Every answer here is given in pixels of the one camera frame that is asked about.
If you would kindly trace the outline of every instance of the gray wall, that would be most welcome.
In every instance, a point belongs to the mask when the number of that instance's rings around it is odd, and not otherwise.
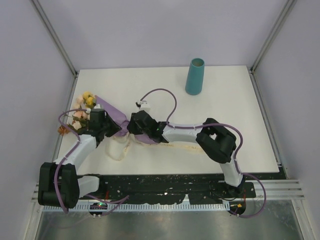
[[[40,0],[77,70],[251,66],[286,0]]]
[[[72,75],[28,0],[0,1],[0,233],[20,240]]]
[[[284,165],[320,226],[320,1],[299,0],[257,71]]]

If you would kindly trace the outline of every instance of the wall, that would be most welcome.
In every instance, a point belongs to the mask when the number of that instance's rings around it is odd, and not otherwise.
[[[20,240],[73,77],[29,1],[0,1],[0,31],[0,232]]]
[[[320,1],[299,0],[257,70],[284,166],[320,226]]]
[[[40,0],[77,70],[252,66],[285,0]]]

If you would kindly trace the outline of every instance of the yellow flower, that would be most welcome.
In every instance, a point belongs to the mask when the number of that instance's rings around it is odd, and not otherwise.
[[[87,100],[89,97],[93,97],[94,95],[89,92],[89,91],[85,91],[83,94],[82,94],[82,97],[84,100]]]
[[[85,100],[85,104],[89,105],[89,106],[93,106],[95,103],[95,98],[93,96],[89,96],[86,100]]]

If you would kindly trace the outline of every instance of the metal frame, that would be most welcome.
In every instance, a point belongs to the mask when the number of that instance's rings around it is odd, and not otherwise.
[[[39,15],[44,26],[46,27],[49,35],[51,36],[52,41],[54,42],[54,44],[58,48],[59,52],[61,53],[63,59],[65,60],[66,64],[68,65],[70,71],[72,72],[72,74],[74,76],[72,87],[69,92],[68,102],[65,107],[65,109],[68,110],[71,106],[71,103],[72,103],[75,87],[76,87],[77,80],[78,80],[78,73],[77,73],[75,67],[73,66],[72,61],[70,60],[65,48],[63,47],[56,31],[54,30],[52,24],[50,23],[45,11],[43,10],[41,4],[39,3],[39,0],[29,0],[29,1],[32,3],[34,9],[36,10],[37,14]],[[264,123],[266,126],[266,130],[267,130],[270,142],[271,142],[271,146],[272,146],[272,149],[273,149],[273,152],[275,155],[275,159],[276,159],[279,167],[282,166],[282,159],[281,159],[280,150],[278,148],[275,134],[273,132],[273,128],[270,123],[270,119],[268,117],[268,112],[266,110],[266,107],[265,107],[265,104],[264,104],[264,101],[262,98],[262,94],[261,94],[261,91],[259,88],[259,84],[258,84],[257,76],[256,76],[255,72],[256,72],[257,68],[259,67],[262,59],[264,58],[264,56],[268,52],[268,50],[269,50],[270,46],[272,45],[273,41],[275,40],[276,36],[278,35],[279,31],[281,30],[284,22],[286,21],[287,17],[289,16],[289,14],[290,14],[291,10],[293,9],[296,2],[297,2],[297,0],[287,0],[286,1],[278,18],[275,21],[275,24],[272,27],[272,30],[270,31],[267,39],[263,43],[262,48],[261,48],[256,60],[254,61],[254,64],[252,65],[252,67],[249,68],[249,75],[251,78],[252,86],[253,86],[254,92],[256,94],[258,105],[260,107],[260,111],[261,111],[261,114],[262,114],[262,117],[263,117],[263,120],[264,120]],[[57,143],[55,145],[54,154],[52,156],[53,160],[56,159],[59,154],[61,141],[62,141],[62,137],[59,137],[57,140]],[[256,182],[256,181],[252,181],[252,182],[254,183],[254,188],[256,189],[257,197],[256,198],[249,198],[247,200],[248,201],[259,201],[259,200],[263,199],[262,188],[258,182]],[[298,219],[298,222],[299,222],[304,239],[314,240],[315,235],[312,230],[310,221],[308,219],[308,214],[307,214],[308,210],[306,209],[305,197],[304,197],[302,189],[299,185],[299,182],[297,180],[287,179],[287,180],[262,180],[262,183],[264,184],[264,186],[266,188],[268,200],[292,200],[292,204],[295,209],[295,213],[296,213],[296,216],[297,216],[297,219]],[[24,238],[25,240],[35,239],[38,225],[40,223],[41,213],[44,208],[37,203],[37,199],[38,199],[38,185],[36,186],[36,189],[33,193],[32,200],[31,200],[32,214],[30,216],[30,220],[29,220],[28,226],[25,231],[25,238]],[[83,202],[88,202],[88,200],[80,200],[79,202],[80,202],[80,204],[81,203],[83,204]]]

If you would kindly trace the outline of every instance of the robotic arm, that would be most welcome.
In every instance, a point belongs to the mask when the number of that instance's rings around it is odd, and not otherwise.
[[[207,118],[203,124],[216,123],[218,122],[213,118]],[[179,141],[199,144],[209,158],[220,164],[229,193],[240,194],[245,179],[237,171],[232,158],[236,149],[236,137],[223,126],[195,128],[199,125],[201,124],[175,124],[175,128],[172,128],[166,122],[157,122],[144,110],[140,110],[137,113],[132,113],[127,130],[134,135],[147,134],[156,143]],[[111,137],[120,130],[121,127],[110,118],[104,109],[91,110],[88,128],[79,134],[78,147],[62,163],[58,172],[58,187],[66,208],[74,208],[78,199],[89,193],[104,196],[107,185],[100,175],[87,174],[80,177],[77,176],[77,170],[87,156],[99,146],[104,137]],[[54,187],[54,175],[62,160],[61,157],[54,162],[45,162],[40,168],[38,189],[40,205],[60,207]]]

